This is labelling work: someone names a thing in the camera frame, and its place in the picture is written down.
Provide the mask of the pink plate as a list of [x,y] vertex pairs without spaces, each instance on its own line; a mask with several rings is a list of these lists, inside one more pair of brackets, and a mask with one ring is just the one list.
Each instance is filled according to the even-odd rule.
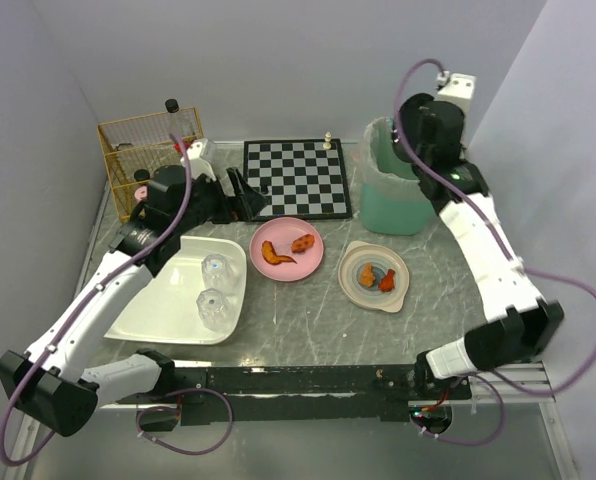
[[[313,245],[302,252],[294,252],[292,245],[310,235]],[[270,264],[263,256],[263,244],[270,242],[277,255],[290,257],[293,262]],[[263,276],[280,282],[295,282],[313,274],[324,257],[324,242],[320,233],[308,222],[293,217],[280,217],[264,222],[253,234],[249,258]]]

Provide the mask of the clear plastic cup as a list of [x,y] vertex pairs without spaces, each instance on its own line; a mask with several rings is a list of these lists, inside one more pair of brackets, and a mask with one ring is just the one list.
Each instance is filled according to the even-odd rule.
[[233,291],[238,283],[237,271],[231,259],[221,254],[210,254],[201,263],[205,287],[222,292]]
[[222,291],[214,288],[201,291],[196,306],[199,318],[207,329],[223,332],[234,325],[234,307]]

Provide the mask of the pink lid seasoning jar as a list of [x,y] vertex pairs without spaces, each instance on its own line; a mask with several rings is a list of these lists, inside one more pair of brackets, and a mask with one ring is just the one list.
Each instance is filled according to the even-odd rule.
[[144,201],[147,198],[148,189],[145,185],[138,187],[134,191],[134,198],[137,202]]

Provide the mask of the clear bottle red label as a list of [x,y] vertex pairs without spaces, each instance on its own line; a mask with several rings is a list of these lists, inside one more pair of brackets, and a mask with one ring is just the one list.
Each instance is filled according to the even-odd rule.
[[175,149],[181,152],[183,146],[187,150],[197,137],[194,112],[181,109],[174,98],[165,101],[165,108],[169,118],[169,134],[173,138]]

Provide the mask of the black cap pepper shaker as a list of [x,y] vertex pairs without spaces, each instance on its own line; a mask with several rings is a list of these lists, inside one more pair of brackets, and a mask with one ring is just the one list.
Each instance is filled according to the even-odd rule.
[[133,177],[137,185],[144,186],[151,179],[151,173],[147,169],[140,168],[134,171]]

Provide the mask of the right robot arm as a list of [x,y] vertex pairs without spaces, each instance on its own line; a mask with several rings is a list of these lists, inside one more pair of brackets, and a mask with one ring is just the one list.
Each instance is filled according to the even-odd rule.
[[458,243],[486,318],[460,339],[419,354],[420,384],[532,360],[564,319],[560,303],[545,300],[526,275],[502,231],[487,183],[464,158],[464,123],[458,106],[419,93],[400,106],[392,127],[393,151],[410,163],[420,191]]

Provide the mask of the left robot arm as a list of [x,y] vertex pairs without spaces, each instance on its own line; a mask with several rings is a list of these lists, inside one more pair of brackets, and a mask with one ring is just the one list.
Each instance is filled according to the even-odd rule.
[[68,437],[102,405],[135,394],[165,396],[172,389],[175,364],[152,349],[93,369],[87,364],[125,307],[180,250],[184,233],[207,221],[251,221],[266,206],[265,197],[237,169],[227,174],[231,196],[206,174],[190,180],[181,165],[156,170],[146,197],[68,309],[24,353],[7,351],[0,358],[8,410],[17,409]]

